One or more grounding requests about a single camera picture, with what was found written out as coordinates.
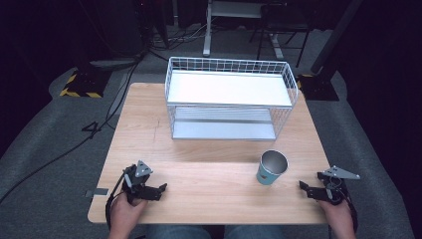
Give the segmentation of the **white wire shelf rack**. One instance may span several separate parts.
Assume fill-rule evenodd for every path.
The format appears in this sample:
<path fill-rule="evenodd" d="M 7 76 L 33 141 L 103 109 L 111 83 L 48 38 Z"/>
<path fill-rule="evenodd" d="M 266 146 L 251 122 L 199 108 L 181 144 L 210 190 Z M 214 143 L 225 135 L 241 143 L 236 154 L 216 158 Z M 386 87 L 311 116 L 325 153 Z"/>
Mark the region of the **white wire shelf rack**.
<path fill-rule="evenodd" d="M 174 139 L 275 140 L 299 89 L 286 62 L 172 57 L 165 100 Z"/>

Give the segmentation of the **blue metal cup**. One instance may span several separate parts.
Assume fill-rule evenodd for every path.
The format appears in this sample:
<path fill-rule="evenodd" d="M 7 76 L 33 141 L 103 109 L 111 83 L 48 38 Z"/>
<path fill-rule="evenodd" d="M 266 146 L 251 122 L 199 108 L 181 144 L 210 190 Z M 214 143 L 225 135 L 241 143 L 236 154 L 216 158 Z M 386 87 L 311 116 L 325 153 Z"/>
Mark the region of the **blue metal cup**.
<path fill-rule="evenodd" d="M 281 152 L 273 149 L 267 150 L 261 156 L 256 178 L 263 185 L 271 185 L 288 168 L 289 162 Z"/>

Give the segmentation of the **dark slanted stand pole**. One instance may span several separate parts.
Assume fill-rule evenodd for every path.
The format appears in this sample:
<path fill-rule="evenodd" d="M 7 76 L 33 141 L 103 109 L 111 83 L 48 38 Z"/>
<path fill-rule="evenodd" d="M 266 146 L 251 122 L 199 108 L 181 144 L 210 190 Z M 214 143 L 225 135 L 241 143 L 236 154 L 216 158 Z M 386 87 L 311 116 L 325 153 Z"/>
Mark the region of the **dark slanted stand pole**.
<path fill-rule="evenodd" d="M 341 38 L 341 35 L 353 19 L 362 1 L 363 0 L 351 0 L 351 2 L 347 5 L 347 8 L 345 9 L 343 15 L 339 19 L 330 37 L 328 38 L 322 50 L 318 54 L 316 60 L 314 61 L 311 67 L 312 73 L 318 74 L 326 65 L 328 57 L 333 52 L 334 47 L 336 46 L 339 39 Z"/>

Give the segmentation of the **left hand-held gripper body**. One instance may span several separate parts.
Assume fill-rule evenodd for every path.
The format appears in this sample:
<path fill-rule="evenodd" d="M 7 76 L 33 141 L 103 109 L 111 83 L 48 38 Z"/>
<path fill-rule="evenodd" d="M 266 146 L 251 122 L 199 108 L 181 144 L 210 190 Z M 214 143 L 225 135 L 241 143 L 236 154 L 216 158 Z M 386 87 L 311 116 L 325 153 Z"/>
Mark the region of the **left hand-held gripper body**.
<path fill-rule="evenodd" d="M 146 185 L 152 169 L 142 160 L 137 164 L 128 167 L 123 174 L 122 190 L 126 193 L 127 200 L 131 203 L 134 199 L 143 199 L 142 192 Z"/>

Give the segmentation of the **grey tape piece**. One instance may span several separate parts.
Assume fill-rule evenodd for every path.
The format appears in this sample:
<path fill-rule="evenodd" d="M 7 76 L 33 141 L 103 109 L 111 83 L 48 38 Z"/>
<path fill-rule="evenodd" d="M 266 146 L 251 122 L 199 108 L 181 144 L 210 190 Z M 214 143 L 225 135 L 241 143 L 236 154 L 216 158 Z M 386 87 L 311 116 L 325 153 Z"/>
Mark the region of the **grey tape piece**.
<path fill-rule="evenodd" d="M 87 190 L 84 194 L 84 197 L 93 198 L 96 195 L 107 196 L 107 194 L 108 194 L 107 188 L 95 188 L 95 189 L 92 189 L 92 190 Z"/>

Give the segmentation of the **person's left hand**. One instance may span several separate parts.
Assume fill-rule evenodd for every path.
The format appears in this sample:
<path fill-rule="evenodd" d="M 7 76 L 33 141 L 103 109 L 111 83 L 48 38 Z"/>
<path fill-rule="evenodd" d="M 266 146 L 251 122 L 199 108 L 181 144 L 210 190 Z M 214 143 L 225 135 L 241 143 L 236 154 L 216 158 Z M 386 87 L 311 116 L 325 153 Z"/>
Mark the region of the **person's left hand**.
<path fill-rule="evenodd" d="M 131 232 L 146 208 L 146 200 L 129 203 L 123 192 L 115 198 L 110 208 L 110 231 Z"/>

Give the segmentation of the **white desk frame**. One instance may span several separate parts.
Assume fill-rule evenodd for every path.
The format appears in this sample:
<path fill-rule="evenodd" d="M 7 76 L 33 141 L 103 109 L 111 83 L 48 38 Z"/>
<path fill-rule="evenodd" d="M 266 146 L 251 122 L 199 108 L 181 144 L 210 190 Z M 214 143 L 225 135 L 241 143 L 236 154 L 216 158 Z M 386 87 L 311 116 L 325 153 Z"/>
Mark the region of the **white desk frame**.
<path fill-rule="evenodd" d="M 211 54 L 212 30 L 211 24 L 214 17 L 232 17 L 259 19 L 262 3 L 251 3 L 246 0 L 240 2 L 230 0 L 207 0 L 206 32 L 202 55 L 209 57 Z"/>

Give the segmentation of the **black chair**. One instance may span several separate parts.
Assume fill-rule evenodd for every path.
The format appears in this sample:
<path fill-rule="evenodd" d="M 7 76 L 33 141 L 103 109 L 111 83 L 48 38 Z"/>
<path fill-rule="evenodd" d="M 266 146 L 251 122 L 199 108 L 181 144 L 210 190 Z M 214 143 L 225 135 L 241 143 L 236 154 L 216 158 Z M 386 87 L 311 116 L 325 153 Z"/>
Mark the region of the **black chair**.
<path fill-rule="evenodd" d="M 310 19 L 306 16 L 302 3 L 289 0 L 270 1 L 260 7 L 260 19 L 250 41 L 253 41 L 256 34 L 259 34 L 257 60 L 261 57 L 265 36 L 271 41 L 274 50 L 282 51 L 283 48 L 299 50 L 296 62 L 296 67 L 298 67 L 310 32 Z M 298 33 L 304 35 L 302 43 L 298 46 L 290 46 L 290 42 Z"/>

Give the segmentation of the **person's leg in jeans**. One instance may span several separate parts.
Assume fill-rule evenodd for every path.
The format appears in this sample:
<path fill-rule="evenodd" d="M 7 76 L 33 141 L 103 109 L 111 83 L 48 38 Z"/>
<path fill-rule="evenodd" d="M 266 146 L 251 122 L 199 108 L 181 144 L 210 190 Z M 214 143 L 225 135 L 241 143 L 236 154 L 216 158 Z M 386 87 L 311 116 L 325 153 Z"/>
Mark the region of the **person's leg in jeans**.
<path fill-rule="evenodd" d="M 227 225 L 224 239 L 285 239 L 281 226 Z"/>
<path fill-rule="evenodd" d="M 202 227 L 194 225 L 148 225 L 147 239 L 211 239 L 211 235 Z"/>

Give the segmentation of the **person's right hand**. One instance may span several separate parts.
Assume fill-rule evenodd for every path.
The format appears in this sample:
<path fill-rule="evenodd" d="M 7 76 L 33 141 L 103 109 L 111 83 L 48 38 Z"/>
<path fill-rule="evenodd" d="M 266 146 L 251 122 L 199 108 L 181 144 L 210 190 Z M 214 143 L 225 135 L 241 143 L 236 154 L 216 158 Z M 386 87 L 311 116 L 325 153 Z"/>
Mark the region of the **person's right hand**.
<path fill-rule="evenodd" d="M 318 205 L 322 208 L 328 225 L 336 234 L 351 234 L 354 232 L 351 211 L 345 201 L 338 205 L 319 201 Z"/>

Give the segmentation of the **black stand base hazard stripes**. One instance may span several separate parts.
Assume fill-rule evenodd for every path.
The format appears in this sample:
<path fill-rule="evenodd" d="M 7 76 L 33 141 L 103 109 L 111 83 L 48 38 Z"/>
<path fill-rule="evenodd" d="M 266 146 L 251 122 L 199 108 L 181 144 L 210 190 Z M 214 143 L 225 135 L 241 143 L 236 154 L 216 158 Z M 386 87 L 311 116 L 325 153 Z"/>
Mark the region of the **black stand base hazard stripes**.
<path fill-rule="evenodd" d="M 94 70 L 87 73 L 74 70 L 61 90 L 60 96 L 102 98 L 110 76 L 111 71 Z"/>
<path fill-rule="evenodd" d="M 338 95 L 330 81 L 324 81 L 319 76 L 309 74 L 297 75 L 296 81 L 308 101 L 338 101 Z"/>

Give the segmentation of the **person's right leg in jeans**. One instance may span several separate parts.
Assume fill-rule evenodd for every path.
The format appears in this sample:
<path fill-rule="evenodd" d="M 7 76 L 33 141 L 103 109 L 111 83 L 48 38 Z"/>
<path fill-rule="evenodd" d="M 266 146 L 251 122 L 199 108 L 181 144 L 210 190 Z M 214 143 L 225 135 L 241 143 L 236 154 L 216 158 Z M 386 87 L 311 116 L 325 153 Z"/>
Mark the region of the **person's right leg in jeans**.
<path fill-rule="evenodd" d="M 224 239 L 285 239 L 281 226 L 227 225 Z"/>

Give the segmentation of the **person's left leg in jeans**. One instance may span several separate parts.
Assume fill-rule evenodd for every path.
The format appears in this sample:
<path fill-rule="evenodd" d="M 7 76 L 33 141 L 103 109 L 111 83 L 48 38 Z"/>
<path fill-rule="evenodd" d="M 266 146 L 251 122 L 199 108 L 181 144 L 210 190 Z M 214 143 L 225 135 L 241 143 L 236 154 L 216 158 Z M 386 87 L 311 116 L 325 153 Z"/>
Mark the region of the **person's left leg in jeans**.
<path fill-rule="evenodd" d="M 147 239 L 211 239 L 211 235 L 202 227 L 194 225 L 148 225 Z"/>

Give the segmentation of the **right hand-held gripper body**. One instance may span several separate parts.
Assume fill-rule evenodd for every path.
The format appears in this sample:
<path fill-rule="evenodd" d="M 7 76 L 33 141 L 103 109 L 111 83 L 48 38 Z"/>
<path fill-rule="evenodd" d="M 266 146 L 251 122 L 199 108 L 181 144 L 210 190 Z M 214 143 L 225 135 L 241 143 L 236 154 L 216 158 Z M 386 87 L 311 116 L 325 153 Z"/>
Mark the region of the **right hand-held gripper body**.
<path fill-rule="evenodd" d="M 321 200 L 338 205 L 343 199 L 348 197 L 348 189 L 345 181 L 359 180 L 360 175 L 347 171 L 337 166 L 323 170 L 317 174 L 317 178 L 324 185 Z"/>

